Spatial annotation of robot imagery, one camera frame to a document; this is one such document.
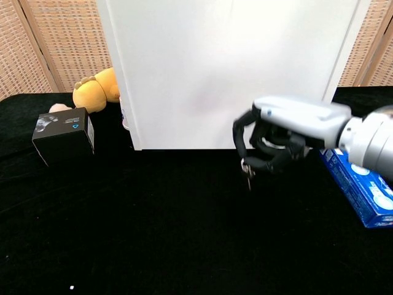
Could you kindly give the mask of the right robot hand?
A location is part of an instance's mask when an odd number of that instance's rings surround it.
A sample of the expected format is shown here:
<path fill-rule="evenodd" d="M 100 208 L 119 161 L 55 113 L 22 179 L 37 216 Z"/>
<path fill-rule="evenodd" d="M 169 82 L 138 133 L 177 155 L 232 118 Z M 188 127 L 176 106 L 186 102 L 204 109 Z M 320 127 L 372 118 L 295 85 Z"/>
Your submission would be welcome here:
<path fill-rule="evenodd" d="M 248 178 L 277 173 L 302 159 L 308 148 L 336 148 L 351 108 L 288 96 L 263 96 L 235 119 L 233 142 Z"/>

